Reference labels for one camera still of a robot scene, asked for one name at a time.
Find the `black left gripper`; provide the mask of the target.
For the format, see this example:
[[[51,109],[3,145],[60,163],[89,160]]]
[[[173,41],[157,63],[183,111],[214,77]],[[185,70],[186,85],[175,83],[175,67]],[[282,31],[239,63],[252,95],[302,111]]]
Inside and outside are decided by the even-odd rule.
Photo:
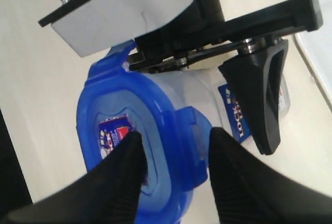
[[[283,36],[316,31],[322,24],[319,0],[286,0],[231,20],[225,20],[219,0],[193,0],[169,24],[137,37],[137,52],[128,61],[132,71],[176,71],[242,49],[246,39],[267,38],[272,44]],[[262,155],[273,154],[281,142],[278,104],[287,53],[288,40],[282,39],[218,68]]]

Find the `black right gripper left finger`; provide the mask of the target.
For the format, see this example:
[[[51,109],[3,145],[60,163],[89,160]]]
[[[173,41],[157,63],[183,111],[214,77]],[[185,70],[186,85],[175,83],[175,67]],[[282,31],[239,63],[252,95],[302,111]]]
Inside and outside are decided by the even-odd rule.
[[[147,160],[129,132],[95,168],[59,192],[8,213],[8,223],[134,223]]]

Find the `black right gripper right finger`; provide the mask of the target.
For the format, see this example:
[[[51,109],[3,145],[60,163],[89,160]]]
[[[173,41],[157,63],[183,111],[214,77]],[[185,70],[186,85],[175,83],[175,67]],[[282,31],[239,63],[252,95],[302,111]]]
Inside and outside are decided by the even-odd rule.
[[[331,223],[331,197],[267,166],[221,127],[210,131],[209,175],[220,223]]]

